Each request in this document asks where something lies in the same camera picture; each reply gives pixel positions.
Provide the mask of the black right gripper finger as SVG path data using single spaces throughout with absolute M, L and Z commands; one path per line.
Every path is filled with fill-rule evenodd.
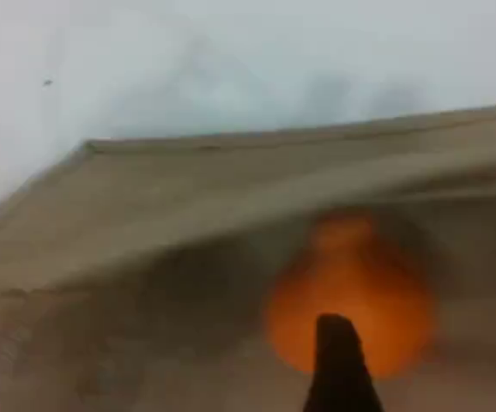
M 315 367 L 303 410 L 378 412 L 382 409 L 352 323 L 341 315 L 319 316 Z

